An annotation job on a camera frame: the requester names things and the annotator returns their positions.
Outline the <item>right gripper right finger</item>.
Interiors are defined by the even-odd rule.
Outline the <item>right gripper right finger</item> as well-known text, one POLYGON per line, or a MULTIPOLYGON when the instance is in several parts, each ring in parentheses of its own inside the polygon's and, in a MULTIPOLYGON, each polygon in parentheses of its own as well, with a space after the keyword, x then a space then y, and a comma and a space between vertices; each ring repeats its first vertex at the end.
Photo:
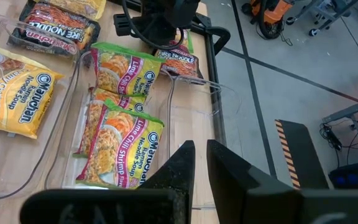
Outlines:
POLYGON ((220 224, 358 224, 358 190, 296 190, 214 139, 206 154, 220 224))

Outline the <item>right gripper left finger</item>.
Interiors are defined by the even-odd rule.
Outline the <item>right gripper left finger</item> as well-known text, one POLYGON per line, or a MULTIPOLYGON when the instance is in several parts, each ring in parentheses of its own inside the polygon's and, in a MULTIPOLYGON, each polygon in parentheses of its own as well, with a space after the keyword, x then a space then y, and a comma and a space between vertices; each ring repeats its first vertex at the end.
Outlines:
POLYGON ((21 224, 190 224, 195 144, 181 147, 135 190, 44 190, 21 207, 21 224))

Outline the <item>black Maruchan fire noodle pack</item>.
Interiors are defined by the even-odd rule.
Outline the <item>black Maruchan fire noodle pack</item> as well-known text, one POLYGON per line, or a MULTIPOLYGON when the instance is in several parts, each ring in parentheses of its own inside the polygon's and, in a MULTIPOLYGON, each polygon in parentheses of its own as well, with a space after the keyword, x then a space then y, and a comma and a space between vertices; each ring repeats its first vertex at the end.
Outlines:
POLYGON ((161 65, 161 72, 171 76, 190 76, 203 79, 200 72, 198 57, 185 51, 174 50, 157 50, 155 56, 164 59, 161 65))
POLYGON ((15 28, 7 41, 9 45, 64 57, 88 51, 97 41, 101 29, 96 21, 34 0, 27 1, 19 20, 42 32, 15 28))

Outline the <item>black orange-striped floor mat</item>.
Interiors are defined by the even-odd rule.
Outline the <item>black orange-striped floor mat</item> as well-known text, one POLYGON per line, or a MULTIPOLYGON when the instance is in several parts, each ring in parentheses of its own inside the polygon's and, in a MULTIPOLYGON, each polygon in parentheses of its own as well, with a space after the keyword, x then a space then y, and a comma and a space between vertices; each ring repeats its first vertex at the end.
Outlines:
POLYGON ((328 189, 308 128, 300 123, 275 120, 283 155, 294 189, 328 189))

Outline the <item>black computer tower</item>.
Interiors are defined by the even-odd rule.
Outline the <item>black computer tower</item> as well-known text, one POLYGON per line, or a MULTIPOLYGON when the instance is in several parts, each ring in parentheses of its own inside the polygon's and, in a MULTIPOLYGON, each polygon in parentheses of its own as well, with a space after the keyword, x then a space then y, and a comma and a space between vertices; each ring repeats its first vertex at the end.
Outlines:
POLYGON ((328 176, 335 189, 358 189, 358 163, 337 168, 328 176))

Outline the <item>black power strip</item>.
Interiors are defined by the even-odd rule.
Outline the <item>black power strip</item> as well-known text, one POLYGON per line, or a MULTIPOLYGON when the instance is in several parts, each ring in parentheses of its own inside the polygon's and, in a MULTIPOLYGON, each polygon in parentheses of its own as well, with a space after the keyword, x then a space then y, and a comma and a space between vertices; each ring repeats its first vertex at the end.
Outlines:
POLYGON ((337 166, 339 166, 339 154, 343 149, 347 149, 346 164, 349 164, 350 151, 358 151, 358 131, 352 137, 349 144, 343 144, 339 138, 334 134, 333 127, 328 123, 321 123, 319 125, 320 136, 328 143, 329 147, 336 151, 337 155, 337 166))

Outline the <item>orange shop vacuum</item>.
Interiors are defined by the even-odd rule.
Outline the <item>orange shop vacuum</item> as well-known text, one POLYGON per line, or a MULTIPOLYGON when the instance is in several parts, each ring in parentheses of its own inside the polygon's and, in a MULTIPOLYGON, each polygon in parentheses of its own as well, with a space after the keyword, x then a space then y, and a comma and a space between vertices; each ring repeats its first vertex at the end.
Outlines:
POLYGON ((252 25, 258 26, 261 38, 271 40, 281 36, 284 15, 294 3, 294 0, 250 0, 241 6, 241 11, 251 17, 252 25))

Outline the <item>grey rolling cart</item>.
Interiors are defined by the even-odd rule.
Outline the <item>grey rolling cart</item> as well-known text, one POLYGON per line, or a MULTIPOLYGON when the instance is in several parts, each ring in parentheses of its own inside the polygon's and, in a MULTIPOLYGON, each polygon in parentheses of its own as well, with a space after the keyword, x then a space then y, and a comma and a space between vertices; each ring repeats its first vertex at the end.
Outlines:
POLYGON ((316 36, 322 30, 329 30, 336 21, 342 21, 352 34, 344 18, 350 17, 353 10, 358 12, 358 0, 310 0, 297 15, 288 17, 285 23, 290 26, 304 15, 311 14, 314 16, 314 25, 319 27, 309 30, 310 37, 316 36))

